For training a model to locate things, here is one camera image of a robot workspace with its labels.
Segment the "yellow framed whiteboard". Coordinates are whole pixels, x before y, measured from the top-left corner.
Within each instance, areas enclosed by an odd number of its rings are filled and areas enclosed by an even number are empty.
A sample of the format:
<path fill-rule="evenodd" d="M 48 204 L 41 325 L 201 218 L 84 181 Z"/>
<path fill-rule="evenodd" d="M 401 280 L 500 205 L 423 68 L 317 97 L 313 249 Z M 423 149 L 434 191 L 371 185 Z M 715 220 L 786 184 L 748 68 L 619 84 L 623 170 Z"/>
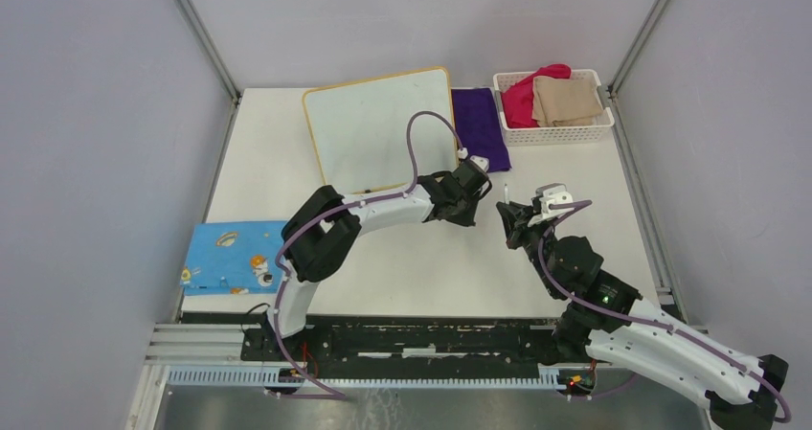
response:
<path fill-rule="evenodd" d="M 443 67 L 312 88 L 302 104 L 322 180 L 338 192 L 405 186 L 413 165 L 422 173 L 457 165 Z"/>

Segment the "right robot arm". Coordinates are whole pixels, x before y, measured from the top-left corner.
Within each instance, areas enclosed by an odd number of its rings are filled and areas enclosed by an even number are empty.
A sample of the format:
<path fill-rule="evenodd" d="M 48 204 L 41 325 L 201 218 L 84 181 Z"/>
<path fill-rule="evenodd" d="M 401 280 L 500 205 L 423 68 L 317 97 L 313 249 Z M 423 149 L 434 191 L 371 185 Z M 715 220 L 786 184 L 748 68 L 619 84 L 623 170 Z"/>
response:
<path fill-rule="evenodd" d="M 556 226 L 589 201 L 544 206 L 499 202 L 506 244 L 524 251 L 550 295 L 567 302 L 553 332 L 566 361 L 587 356 L 652 380 L 704 409 L 720 429 L 770 429 L 792 419 L 781 389 L 788 373 L 773 354 L 726 347 L 603 270 L 585 237 L 557 238 Z"/>

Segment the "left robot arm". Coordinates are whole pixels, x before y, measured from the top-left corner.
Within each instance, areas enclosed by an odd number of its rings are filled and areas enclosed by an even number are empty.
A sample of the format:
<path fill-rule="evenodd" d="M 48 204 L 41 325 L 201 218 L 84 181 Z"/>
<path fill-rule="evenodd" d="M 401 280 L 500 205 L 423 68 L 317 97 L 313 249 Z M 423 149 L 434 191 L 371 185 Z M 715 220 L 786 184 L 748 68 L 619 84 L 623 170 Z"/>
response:
<path fill-rule="evenodd" d="M 330 185 L 319 188 L 282 228 L 275 257 L 282 282 L 268 311 L 266 350 L 282 361 L 299 352 L 299 332 L 319 283 L 340 269 L 363 235 L 431 221 L 474 226 L 478 204 L 492 187 L 488 167 L 486 158 L 471 156 L 452 171 L 421 175 L 404 190 L 342 195 Z"/>

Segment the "purple folded towel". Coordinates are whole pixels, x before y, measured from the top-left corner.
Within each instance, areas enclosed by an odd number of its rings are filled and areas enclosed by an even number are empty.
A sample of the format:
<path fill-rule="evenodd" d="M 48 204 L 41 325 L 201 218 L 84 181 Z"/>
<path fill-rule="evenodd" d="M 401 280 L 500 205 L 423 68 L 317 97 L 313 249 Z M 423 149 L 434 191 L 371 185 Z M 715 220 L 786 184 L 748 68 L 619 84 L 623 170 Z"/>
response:
<path fill-rule="evenodd" d="M 488 172 L 509 171 L 511 163 L 493 93 L 488 88 L 451 90 L 454 120 L 470 155 L 486 158 Z"/>

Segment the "red cloth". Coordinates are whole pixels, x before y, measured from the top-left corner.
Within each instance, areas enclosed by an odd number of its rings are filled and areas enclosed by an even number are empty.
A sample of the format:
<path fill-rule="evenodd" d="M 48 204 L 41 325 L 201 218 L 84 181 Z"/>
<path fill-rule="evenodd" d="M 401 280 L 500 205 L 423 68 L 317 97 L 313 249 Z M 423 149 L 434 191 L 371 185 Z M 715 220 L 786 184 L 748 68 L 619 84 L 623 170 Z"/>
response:
<path fill-rule="evenodd" d="M 510 129 L 537 128 L 539 123 L 532 117 L 533 111 L 533 80 L 544 76 L 553 79 L 569 79 L 572 69 L 566 64 L 551 64 L 539 68 L 534 73 L 519 80 L 502 93 L 502 101 Z"/>

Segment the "white plastic basket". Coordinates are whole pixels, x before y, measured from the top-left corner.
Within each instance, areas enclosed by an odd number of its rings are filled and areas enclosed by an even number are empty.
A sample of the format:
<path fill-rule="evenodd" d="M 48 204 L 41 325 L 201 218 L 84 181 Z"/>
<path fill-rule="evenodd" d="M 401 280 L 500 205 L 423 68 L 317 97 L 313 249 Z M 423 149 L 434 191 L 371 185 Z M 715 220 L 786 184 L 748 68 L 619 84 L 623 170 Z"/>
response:
<path fill-rule="evenodd" d="M 616 119 L 609 99 L 608 86 L 601 83 L 598 73 L 592 69 L 574 69 L 572 71 L 573 79 L 585 79 L 592 84 L 594 95 L 603 106 L 602 112 L 592 119 L 590 125 L 510 128 L 504 110 L 503 94 L 510 86 L 529 75 L 530 72 L 507 72 L 497 73 L 492 78 L 491 89 L 497 107 L 503 141 L 507 146 L 588 144 L 595 143 L 612 132 Z"/>

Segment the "beige folded cloth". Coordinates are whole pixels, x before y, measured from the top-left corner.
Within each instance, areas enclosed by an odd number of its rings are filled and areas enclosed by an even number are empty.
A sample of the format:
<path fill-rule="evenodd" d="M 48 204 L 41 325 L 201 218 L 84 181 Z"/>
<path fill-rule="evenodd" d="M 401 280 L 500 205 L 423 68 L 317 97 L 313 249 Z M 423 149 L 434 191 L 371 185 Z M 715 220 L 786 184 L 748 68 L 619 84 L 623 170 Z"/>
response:
<path fill-rule="evenodd" d="M 539 126 L 589 126 L 603 110 L 597 87 L 587 79 L 533 79 L 531 116 Z"/>

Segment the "blue cartoon cloth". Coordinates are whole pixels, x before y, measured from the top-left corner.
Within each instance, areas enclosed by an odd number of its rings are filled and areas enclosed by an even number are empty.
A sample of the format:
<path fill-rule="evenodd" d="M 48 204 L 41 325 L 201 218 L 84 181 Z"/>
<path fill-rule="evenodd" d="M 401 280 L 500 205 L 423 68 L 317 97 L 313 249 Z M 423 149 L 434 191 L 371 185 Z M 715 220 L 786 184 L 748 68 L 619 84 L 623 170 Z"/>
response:
<path fill-rule="evenodd" d="M 186 296 L 273 294 L 283 221 L 201 223 L 194 227 L 179 286 Z"/>

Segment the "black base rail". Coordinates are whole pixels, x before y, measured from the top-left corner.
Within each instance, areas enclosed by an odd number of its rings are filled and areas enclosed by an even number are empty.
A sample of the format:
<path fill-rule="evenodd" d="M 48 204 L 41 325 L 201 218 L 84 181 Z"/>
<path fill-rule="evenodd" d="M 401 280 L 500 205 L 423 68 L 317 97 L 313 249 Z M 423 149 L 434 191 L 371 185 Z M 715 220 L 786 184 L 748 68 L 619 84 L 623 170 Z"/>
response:
<path fill-rule="evenodd" d="M 259 309 L 246 314 L 192 312 L 180 320 L 237 326 L 241 359 L 282 363 L 285 385 L 303 383 L 301 370 L 322 382 L 461 381 L 531 379 L 541 367 L 566 364 L 585 369 L 565 373 L 560 383 L 587 390 L 597 381 L 594 360 L 556 345 L 554 319 L 310 315 L 304 329 L 284 341 L 294 365 L 284 358 Z"/>

